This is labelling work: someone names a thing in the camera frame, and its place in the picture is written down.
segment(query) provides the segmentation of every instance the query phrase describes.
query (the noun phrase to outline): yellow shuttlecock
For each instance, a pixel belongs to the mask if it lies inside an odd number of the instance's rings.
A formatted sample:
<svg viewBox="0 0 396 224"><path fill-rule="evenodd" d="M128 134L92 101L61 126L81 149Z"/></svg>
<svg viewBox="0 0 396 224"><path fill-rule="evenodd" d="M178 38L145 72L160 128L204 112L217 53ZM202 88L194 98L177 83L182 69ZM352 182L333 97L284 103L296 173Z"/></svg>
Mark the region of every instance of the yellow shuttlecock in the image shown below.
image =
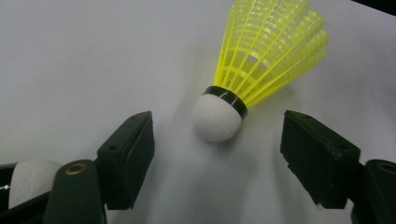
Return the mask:
<svg viewBox="0 0 396 224"><path fill-rule="evenodd" d="M323 19L306 0L237 0L230 9L213 86L192 110L204 139L235 134L251 108L325 57Z"/></svg>

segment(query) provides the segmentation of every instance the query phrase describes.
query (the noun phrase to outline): brass screw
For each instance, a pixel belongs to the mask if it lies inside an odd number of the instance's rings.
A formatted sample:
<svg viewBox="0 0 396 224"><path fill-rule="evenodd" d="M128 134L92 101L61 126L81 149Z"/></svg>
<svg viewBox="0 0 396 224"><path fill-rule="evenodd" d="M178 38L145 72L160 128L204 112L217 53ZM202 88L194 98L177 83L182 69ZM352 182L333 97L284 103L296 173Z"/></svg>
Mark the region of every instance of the brass screw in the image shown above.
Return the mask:
<svg viewBox="0 0 396 224"><path fill-rule="evenodd" d="M67 167L65 172L67 175L78 175L79 173L84 172L86 169L87 169L87 164L76 163Z"/></svg>

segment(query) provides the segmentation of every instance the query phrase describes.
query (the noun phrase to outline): black band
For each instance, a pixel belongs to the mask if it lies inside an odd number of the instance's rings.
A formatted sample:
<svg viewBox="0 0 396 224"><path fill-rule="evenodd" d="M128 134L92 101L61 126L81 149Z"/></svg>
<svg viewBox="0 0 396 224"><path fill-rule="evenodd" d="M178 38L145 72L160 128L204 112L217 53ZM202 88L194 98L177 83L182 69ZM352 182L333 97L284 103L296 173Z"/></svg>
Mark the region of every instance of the black band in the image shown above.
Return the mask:
<svg viewBox="0 0 396 224"><path fill-rule="evenodd" d="M236 110L236 112L238 112L238 114L241 116L242 119L248 113L247 106L244 104L244 102L241 100L241 98L239 98L232 91L228 91L228 90L226 90L222 87L218 87L218 86L210 86L204 92L204 95L205 94L212 94L212 95L218 96L223 101L227 102L229 105L231 105Z"/></svg>

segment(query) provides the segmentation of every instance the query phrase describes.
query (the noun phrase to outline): white surface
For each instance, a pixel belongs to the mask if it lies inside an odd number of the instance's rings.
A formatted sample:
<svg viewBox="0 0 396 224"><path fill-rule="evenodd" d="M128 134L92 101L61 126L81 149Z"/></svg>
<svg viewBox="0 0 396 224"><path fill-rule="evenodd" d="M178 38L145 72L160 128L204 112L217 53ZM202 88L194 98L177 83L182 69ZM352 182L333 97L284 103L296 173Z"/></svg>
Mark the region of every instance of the white surface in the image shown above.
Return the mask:
<svg viewBox="0 0 396 224"><path fill-rule="evenodd" d="M132 211L109 223L350 223L316 207L279 153L283 113L322 121L396 161L396 17L312 0L331 41L318 67L250 109L224 144L192 130L233 0L0 1L1 163L95 159L151 110L156 154Z"/></svg>
<svg viewBox="0 0 396 224"><path fill-rule="evenodd" d="M56 172L62 165L55 161L20 161L11 178L8 208L25 203L52 189Z"/></svg>
<svg viewBox="0 0 396 224"><path fill-rule="evenodd" d="M192 127L203 139L223 142L241 126L241 116L227 102L212 94L202 95L191 113Z"/></svg>

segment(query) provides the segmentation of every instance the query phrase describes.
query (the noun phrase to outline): gray background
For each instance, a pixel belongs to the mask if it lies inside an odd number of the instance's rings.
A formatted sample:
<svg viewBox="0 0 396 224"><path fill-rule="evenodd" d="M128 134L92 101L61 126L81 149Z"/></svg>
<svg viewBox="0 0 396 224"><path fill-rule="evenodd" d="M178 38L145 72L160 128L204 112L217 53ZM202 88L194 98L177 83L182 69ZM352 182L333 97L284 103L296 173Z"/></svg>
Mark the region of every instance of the gray background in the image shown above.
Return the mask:
<svg viewBox="0 0 396 224"><path fill-rule="evenodd" d="M215 73L232 0L0 1L0 163L95 159L151 110L156 155L135 209L109 223L350 223L312 203L280 152L286 109L396 161L396 17L312 0L327 58L249 111L231 141L195 135L190 112Z"/></svg>

